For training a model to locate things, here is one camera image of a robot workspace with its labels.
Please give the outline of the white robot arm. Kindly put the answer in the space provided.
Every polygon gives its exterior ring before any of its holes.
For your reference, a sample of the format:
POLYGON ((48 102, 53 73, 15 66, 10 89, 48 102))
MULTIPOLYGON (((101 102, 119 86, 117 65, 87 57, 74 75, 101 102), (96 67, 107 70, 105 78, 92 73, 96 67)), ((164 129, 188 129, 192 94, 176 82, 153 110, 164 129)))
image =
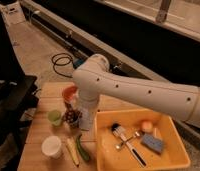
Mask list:
POLYGON ((115 75, 109 72, 109 61, 101 54, 89 57, 72 76, 78 88, 78 101, 85 108, 95 108, 104 94, 200 128, 198 86, 115 75))

